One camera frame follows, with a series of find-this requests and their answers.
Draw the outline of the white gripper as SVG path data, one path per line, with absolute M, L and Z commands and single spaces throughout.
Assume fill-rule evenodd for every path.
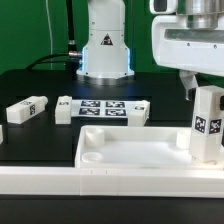
M 149 9 L 154 60 L 180 69 L 191 101 L 196 72 L 224 76 L 224 0 L 149 0 Z

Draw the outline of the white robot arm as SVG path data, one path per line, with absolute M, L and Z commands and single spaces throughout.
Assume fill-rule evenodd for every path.
M 224 0 L 149 0 L 149 9 L 157 65 L 177 69 L 187 92 L 198 87 L 198 73 L 224 77 Z M 132 78 L 123 0 L 88 0 L 88 12 L 78 77 L 98 85 Z

